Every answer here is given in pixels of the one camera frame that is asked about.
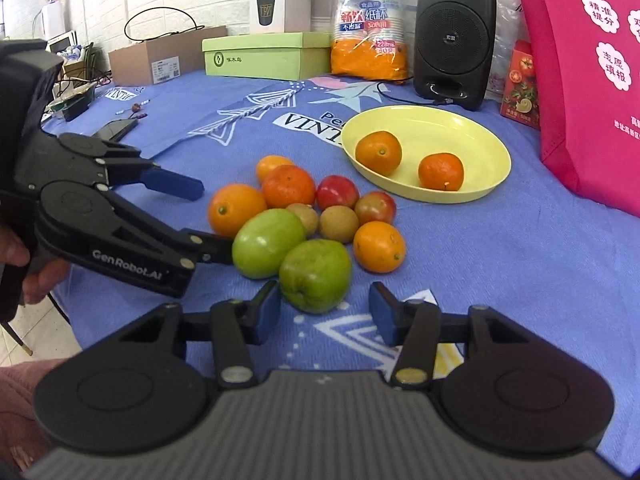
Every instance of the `human hand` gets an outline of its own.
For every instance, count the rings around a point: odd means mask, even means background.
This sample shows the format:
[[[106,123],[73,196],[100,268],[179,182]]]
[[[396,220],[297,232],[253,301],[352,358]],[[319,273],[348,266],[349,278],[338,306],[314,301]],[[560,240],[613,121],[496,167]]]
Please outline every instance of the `human hand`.
[[[24,267],[31,255],[20,238],[8,227],[0,224],[0,264]],[[30,274],[22,282],[24,303],[40,303],[59,283],[66,280],[70,265],[64,260],[47,263],[37,274]]]

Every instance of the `pink clothing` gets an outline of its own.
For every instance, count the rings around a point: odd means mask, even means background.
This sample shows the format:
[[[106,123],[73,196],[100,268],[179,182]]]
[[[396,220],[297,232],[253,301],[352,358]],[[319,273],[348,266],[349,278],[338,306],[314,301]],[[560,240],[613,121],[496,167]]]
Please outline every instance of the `pink clothing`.
[[[64,360],[0,368],[0,460],[25,470],[50,449],[31,405],[36,384]]]

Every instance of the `red apple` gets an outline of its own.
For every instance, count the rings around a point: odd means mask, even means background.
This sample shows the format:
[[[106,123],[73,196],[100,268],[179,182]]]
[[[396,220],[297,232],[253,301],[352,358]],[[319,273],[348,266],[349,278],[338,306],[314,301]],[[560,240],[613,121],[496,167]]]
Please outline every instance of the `red apple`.
[[[359,198],[360,193],[356,185],[340,175],[325,177],[316,190],[316,200],[322,211],[332,205],[345,205],[353,209]]]
[[[376,220],[392,224],[397,209],[394,199],[384,191],[372,191],[358,200],[354,211],[360,220],[360,225]]]

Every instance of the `black cable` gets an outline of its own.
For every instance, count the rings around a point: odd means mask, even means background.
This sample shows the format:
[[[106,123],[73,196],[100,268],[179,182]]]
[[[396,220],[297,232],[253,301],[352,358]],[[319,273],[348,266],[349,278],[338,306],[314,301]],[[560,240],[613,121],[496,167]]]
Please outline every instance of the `black cable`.
[[[191,20],[191,22],[193,23],[193,27],[187,28],[186,30],[180,30],[180,31],[177,31],[177,32],[166,32],[164,34],[160,34],[160,36],[156,36],[154,38],[146,38],[144,40],[136,40],[135,38],[132,38],[127,33],[127,27],[129,26],[129,23],[131,23],[132,20],[135,19],[136,17],[138,17],[140,14],[143,14],[144,12],[149,12],[150,10],[156,10],[156,9],[177,10],[178,12],[181,12],[184,15],[186,15]],[[124,24],[124,35],[127,38],[129,38],[131,41],[139,41],[139,42],[143,43],[144,41],[157,40],[158,38],[164,38],[165,36],[174,36],[175,34],[183,34],[184,32],[191,32],[192,30],[201,30],[202,28],[204,28],[204,25],[198,25],[196,23],[196,20],[193,19],[193,16],[191,16],[188,12],[186,12],[184,10],[181,10],[181,9],[176,9],[175,7],[159,6],[159,7],[149,7],[148,9],[141,10],[139,13],[137,13],[137,14],[133,15],[131,18],[129,18],[129,21]]]
[[[396,101],[398,103],[405,103],[408,105],[417,105],[417,106],[442,106],[442,105],[450,105],[453,103],[452,99],[444,99],[442,101],[436,101],[434,100],[433,103],[425,103],[425,102],[418,102],[418,101],[409,101],[408,99],[400,99],[398,97],[391,97],[388,92],[383,92],[380,89],[380,85],[384,84],[384,83],[393,83],[393,82],[402,82],[405,83],[407,81],[411,81],[411,79],[413,79],[413,77],[408,77],[407,79],[399,79],[397,81],[380,81],[377,85],[376,85],[376,89],[378,90],[378,93],[380,95],[383,95],[384,97],[386,97],[387,99],[389,99],[390,101]]]
[[[112,79],[111,79],[111,70],[107,70],[107,72],[103,72],[102,70],[98,70],[97,68],[94,68],[95,72],[98,72],[99,76],[95,77],[91,80],[87,80],[87,79],[83,79],[81,77],[78,77],[76,79],[67,79],[67,78],[62,78],[62,79],[58,79],[56,81],[56,83],[59,83],[58,86],[58,94],[56,95],[56,97],[60,97],[64,92],[66,92],[66,90],[69,88],[69,85],[73,84],[73,83],[82,83],[82,84],[87,84],[87,83],[98,83],[96,88],[99,88],[100,86],[105,86],[111,83]],[[62,83],[66,82],[67,85],[64,87],[64,89],[62,88]]]

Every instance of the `smartphone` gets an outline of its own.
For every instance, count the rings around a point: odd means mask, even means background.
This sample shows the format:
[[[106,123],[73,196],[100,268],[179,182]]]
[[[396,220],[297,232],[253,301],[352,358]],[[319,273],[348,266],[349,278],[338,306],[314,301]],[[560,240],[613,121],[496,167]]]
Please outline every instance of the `smartphone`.
[[[120,142],[120,139],[135,128],[136,124],[138,124],[137,119],[120,119],[117,121],[111,121],[95,132],[93,137],[98,137],[102,140]]]

